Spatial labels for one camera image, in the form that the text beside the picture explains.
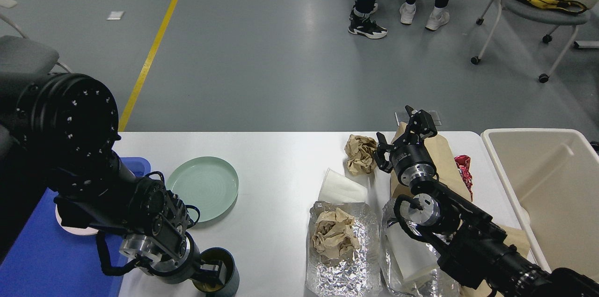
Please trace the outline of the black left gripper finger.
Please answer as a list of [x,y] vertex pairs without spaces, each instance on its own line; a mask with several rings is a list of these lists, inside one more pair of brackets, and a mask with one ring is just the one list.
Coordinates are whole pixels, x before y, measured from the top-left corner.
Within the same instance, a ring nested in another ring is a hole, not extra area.
[[202,261],[199,266],[199,276],[213,276],[226,282],[226,267],[221,260]]
[[192,282],[197,289],[222,289],[224,286],[224,279],[213,276],[193,277]]

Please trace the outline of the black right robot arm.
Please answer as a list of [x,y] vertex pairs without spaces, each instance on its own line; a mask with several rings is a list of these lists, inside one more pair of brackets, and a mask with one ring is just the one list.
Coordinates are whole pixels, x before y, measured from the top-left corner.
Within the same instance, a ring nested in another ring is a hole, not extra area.
[[492,216],[439,180],[425,139],[437,135],[432,116],[406,106],[407,127],[394,142],[377,133],[377,167],[395,173],[410,195],[398,195],[393,212],[402,230],[440,254],[440,269],[468,288],[486,281],[492,296],[596,297],[597,282],[569,268],[552,272],[505,245],[507,233]]

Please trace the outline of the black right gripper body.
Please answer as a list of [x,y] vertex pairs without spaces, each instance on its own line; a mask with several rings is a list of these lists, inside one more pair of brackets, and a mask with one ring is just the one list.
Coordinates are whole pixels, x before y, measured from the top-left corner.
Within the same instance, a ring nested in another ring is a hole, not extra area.
[[433,178],[436,165],[425,145],[401,145],[390,152],[391,164],[400,184],[410,184],[415,178]]

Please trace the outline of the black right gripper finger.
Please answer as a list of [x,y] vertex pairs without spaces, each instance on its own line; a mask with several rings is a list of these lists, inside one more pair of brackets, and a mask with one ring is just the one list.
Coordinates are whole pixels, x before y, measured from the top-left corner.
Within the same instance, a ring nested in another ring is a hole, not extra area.
[[381,132],[376,133],[377,146],[373,152],[373,160],[376,162],[378,169],[384,173],[390,174],[393,171],[392,162],[386,157],[387,153],[395,151],[395,145],[388,144],[385,135]]
[[437,135],[437,127],[430,113],[424,110],[415,111],[411,106],[405,106],[405,109],[409,121],[404,133],[398,137],[402,145],[423,145],[427,138]]

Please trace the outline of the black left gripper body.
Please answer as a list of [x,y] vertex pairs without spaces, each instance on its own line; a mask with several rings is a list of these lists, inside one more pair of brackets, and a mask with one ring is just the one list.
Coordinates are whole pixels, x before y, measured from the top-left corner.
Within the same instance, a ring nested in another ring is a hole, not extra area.
[[178,284],[197,273],[200,263],[200,251],[191,234],[186,234],[186,248],[182,258],[175,261],[169,259],[152,263],[149,268],[141,267],[145,275],[155,276],[161,282],[166,284]]

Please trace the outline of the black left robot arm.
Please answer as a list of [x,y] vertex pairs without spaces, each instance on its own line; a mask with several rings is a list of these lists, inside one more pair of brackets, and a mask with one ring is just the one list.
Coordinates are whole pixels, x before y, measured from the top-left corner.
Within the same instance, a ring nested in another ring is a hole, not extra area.
[[1,74],[1,124],[41,167],[69,227],[96,229],[102,272],[141,269],[167,284],[186,280],[207,295],[235,293],[239,275],[222,248],[201,252],[189,229],[193,205],[159,171],[136,176],[113,151],[118,110],[102,82],[78,73]]

